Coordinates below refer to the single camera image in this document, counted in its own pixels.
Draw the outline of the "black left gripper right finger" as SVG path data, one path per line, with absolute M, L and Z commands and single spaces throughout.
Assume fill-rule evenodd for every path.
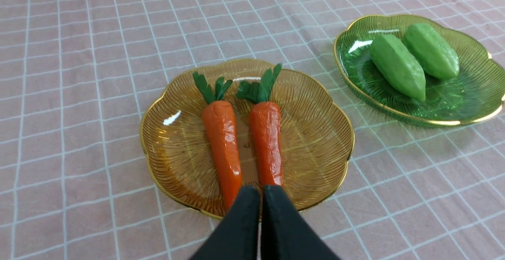
M 262 260 L 339 260 L 298 213 L 284 189 L 266 185 L 263 190 Z

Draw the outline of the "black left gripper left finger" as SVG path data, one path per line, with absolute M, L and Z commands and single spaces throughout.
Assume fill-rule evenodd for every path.
M 227 215 L 191 260 L 255 260 L 257 258 L 260 194 L 242 186 Z

